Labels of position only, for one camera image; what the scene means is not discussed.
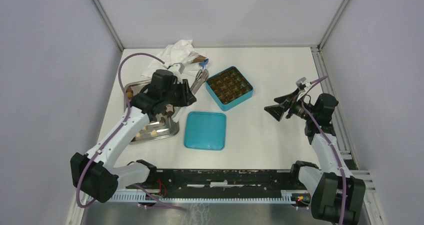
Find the stainless steel tray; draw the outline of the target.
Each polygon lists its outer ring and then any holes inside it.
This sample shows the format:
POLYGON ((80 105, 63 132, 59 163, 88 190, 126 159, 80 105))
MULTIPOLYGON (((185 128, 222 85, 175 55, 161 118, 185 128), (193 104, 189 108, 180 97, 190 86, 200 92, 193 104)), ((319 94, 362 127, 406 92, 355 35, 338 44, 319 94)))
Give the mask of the stainless steel tray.
MULTIPOLYGON (((150 79, 144 79, 128 83, 125 86, 126 94, 131 100, 142 88, 150 83, 150 79)), ((145 127, 143 127, 131 140, 130 145, 151 142, 159 139, 166 139, 175 136, 180 130, 179 123, 172 120, 172 116, 164 116, 164 109, 145 127), (152 137, 151 132, 156 131, 157 136, 152 137)))

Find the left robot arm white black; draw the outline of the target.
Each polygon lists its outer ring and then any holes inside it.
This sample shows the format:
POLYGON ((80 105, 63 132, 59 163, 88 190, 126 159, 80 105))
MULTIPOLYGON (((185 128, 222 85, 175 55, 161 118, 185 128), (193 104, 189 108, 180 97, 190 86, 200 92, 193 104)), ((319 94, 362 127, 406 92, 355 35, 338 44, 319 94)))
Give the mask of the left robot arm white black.
POLYGON ((133 184, 145 189, 157 183, 154 168, 148 162, 133 162, 115 167, 117 159, 142 128, 146 127, 167 105, 188 107, 196 102, 187 79, 179 79, 173 72, 158 69, 150 83, 132 99, 106 137, 86 153, 75 153, 70 159, 72 182, 77 196, 84 192, 100 203, 109 201, 115 192, 133 184))

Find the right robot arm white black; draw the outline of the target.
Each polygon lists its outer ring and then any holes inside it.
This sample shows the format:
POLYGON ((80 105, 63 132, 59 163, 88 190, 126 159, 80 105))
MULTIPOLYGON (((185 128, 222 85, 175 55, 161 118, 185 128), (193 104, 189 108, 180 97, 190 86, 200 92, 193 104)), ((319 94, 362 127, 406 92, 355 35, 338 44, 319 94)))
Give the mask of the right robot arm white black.
POLYGON ((319 165, 296 161, 288 176, 289 184, 295 189, 306 187, 314 219, 357 225, 366 185, 349 170, 337 148, 332 115, 339 102, 333 95, 322 93, 314 104, 306 103, 299 89, 275 98, 274 102, 264 110, 277 121, 292 116, 305 120, 304 133, 319 161, 319 165))

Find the metal serving tongs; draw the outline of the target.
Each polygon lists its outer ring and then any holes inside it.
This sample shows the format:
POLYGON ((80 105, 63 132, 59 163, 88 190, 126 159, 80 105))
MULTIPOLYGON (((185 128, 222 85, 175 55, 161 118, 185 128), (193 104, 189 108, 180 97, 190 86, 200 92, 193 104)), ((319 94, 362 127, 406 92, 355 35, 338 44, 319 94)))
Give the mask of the metal serving tongs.
MULTIPOLYGON (((209 77, 209 71, 208 71, 208 69, 205 68, 205 69, 200 69, 198 71, 198 73, 195 76, 195 80, 194 80, 193 84, 190 87, 190 91, 191 91, 191 93, 193 95, 195 95, 198 92, 198 90, 200 89, 200 87, 202 86, 202 84, 204 84, 206 82, 206 80, 208 79, 208 77, 209 77)), ((180 120, 180 118, 181 118, 181 116, 185 112, 185 110, 186 110, 186 107, 178 108, 177 111, 176 111, 176 113, 171 117, 172 120, 175 123, 178 123, 179 120, 180 120)))

